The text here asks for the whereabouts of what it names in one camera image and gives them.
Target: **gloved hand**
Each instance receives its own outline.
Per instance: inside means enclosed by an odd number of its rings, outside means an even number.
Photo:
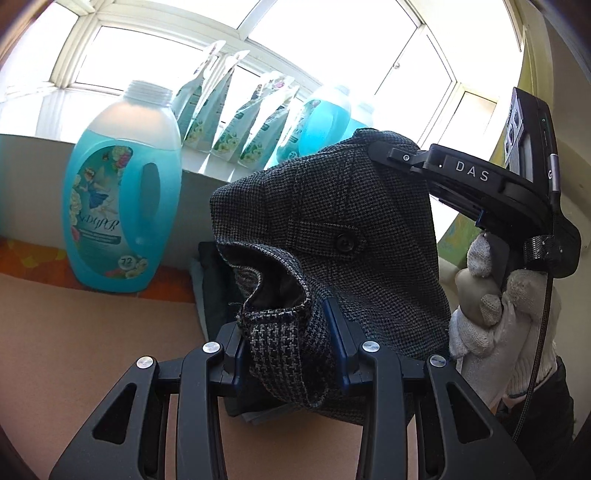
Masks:
[[[501,397],[511,407],[523,400],[530,380],[546,275],[516,270],[499,297],[499,289],[490,278],[491,250],[483,234],[472,242],[467,264],[468,268],[456,275],[460,307],[450,320],[450,353],[462,359],[462,376],[489,407],[495,407]],[[560,307],[554,288],[538,387],[557,368],[553,340]]]

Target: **jacket button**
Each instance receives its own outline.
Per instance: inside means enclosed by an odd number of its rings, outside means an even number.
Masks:
[[[336,238],[335,247],[339,252],[348,254],[355,248],[356,243],[353,235],[342,233]]]

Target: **dark folded garment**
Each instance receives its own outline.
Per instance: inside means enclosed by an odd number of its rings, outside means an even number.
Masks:
[[[214,242],[199,243],[199,262],[203,270],[202,288],[204,319],[203,332],[209,340],[215,340],[222,325],[236,320],[236,314],[244,302],[244,296],[236,285],[234,272],[224,262]],[[262,411],[283,405],[262,386],[259,379],[246,377],[237,398],[224,398],[228,415],[235,417],[244,412]]]
[[[337,298],[347,320],[395,352],[448,354],[427,185],[372,162],[374,141],[418,150],[398,134],[360,129],[211,199],[219,251],[246,298],[237,318],[252,375],[281,401],[354,423],[364,399],[337,388],[323,300]]]

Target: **white bottle cap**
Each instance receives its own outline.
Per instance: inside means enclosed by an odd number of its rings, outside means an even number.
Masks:
[[[361,110],[365,110],[368,113],[373,113],[375,110],[374,106],[368,102],[359,102],[357,107]]]
[[[133,80],[124,91],[123,96],[153,105],[168,106],[173,98],[173,91],[153,83]]]
[[[340,91],[341,93],[345,94],[346,96],[349,96],[349,93],[351,91],[349,89],[349,87],[346,87],[345,85],[336,85],[335,90]]]

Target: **fabric softener bottle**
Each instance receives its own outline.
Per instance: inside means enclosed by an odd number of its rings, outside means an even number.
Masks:
[[[368,128],[374,125],[374,106],[370,103],[359,102],[351,109],[351,120],[341,138],[341,141],[351,138],[358,128]]]
[[[72,151],[62,223],[72,269],[91,288],[143,290],[160,263],[182,174],[172,94],[133,81]]]
[[[277,148],[277,161],[313,155],[338,143],[351,118],[349,89],[322,86],[302,106],[295,124]]]

